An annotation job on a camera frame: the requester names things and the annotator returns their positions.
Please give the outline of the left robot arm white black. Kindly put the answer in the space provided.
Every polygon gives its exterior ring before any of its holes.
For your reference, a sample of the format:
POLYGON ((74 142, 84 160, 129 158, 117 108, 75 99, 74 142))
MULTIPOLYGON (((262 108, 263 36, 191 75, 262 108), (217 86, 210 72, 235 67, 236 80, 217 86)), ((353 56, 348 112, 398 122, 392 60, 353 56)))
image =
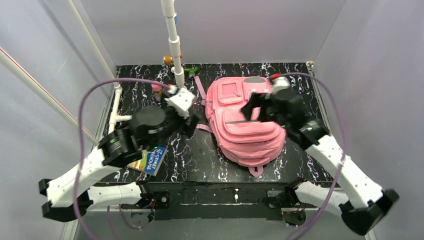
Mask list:
POLYGON ((44 218, 70 222, 96 208, 133 205, 148 208, 155 195, 146 181, 96 186, 105 176, 141 160, 143 151, 153 151, 174 133, 192 137, 200 115, 180 116, 173 106, 147 106, 135 113, 124 127, 105 136, 84 159, 56 179, 42 179, 39 191, 47 197, 41 207, 44 218))

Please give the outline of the pink student backpack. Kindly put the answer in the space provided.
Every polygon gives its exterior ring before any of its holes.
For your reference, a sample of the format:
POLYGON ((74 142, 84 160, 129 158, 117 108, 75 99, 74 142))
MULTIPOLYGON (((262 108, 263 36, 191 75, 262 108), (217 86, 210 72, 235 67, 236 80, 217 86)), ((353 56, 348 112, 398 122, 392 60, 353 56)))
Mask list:
POLYGON ((259 109, 254 109, 253 120, 241 113, 251 93, 268 93, 271 83, 264 77, 222 77, 204 89, 198 76, 194 81, 205 106, 207 124, 197 129, 212 133, 224 156, 258 178, 264 166, 275 160, 283 150, 286 131, 275 122, 260 122, 259 109))

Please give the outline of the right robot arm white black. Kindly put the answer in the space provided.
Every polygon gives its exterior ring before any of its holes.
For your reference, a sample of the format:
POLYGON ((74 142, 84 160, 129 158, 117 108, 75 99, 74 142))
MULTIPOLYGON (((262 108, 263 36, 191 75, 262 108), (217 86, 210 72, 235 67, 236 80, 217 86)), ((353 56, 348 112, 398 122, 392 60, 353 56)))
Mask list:
POLYGON ((382 188, 352 161, 324 122, 304 110, 296 91, 253 93, 240 111, 251 120, 255 109, 259 109, 257 121, 281 126, 292 142, 333 176, 332 184, 341 188, 341 192, 334 192, 299 177, 284 188, 284 196, 292 204, 311 204, 319 213, 331 212, 354 233, 365 236, 399 200, 395 190, 382 188))

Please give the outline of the blue children's book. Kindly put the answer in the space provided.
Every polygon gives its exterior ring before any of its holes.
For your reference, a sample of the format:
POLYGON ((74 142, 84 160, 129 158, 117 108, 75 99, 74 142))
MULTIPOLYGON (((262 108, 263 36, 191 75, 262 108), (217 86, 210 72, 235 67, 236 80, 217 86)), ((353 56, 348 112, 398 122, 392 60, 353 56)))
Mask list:
POLYGON ((152 151, 143 150, 142 158, 130 163, 128 167, 147 175, 156 176, 167 153, 168 149, 163 146, 157 146, 152 151))

